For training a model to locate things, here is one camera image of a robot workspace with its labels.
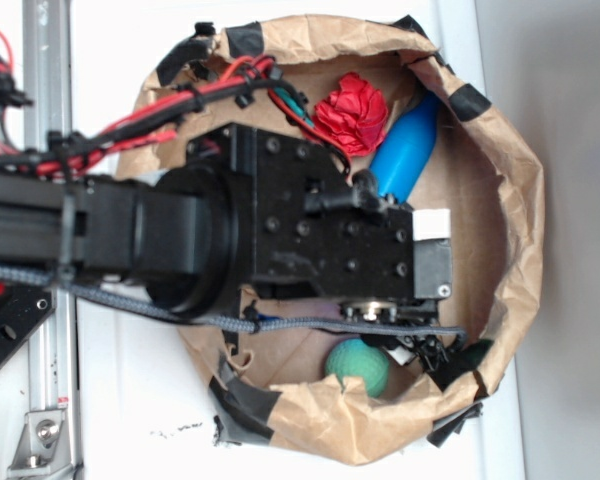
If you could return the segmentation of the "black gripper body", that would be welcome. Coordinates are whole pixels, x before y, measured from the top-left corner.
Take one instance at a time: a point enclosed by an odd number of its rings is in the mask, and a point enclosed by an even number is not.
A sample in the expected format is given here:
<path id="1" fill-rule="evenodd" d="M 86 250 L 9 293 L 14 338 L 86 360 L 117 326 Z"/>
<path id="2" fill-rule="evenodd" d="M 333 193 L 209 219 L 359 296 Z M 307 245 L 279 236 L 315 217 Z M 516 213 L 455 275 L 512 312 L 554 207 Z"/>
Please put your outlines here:
<path id="1" fill-rule="evenodd" d="M 347 180 L 314 143 L 236 123 L 191 140 L 186 170 L 211 209 L 228 294 L 323 299 L 347 319 L 435 320 L 452 292 L 451 214 Z"/>

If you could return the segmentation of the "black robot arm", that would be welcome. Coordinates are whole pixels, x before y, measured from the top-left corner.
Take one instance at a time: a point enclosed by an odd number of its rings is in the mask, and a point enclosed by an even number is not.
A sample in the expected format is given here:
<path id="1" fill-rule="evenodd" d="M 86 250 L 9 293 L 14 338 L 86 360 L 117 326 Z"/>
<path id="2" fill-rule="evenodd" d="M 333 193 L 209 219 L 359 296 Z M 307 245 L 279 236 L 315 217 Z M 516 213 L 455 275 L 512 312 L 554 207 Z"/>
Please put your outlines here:
<path id="1" fill-rule="evenodd" d="M 0 173 L 0 263 L 142 286 L 179 320 L 264 301 L 324 300 L 346 318 L 429 320 L 452 287 L 447 210 L 415 211 L 323 147 L 228 124 L 154 183 Z"/>

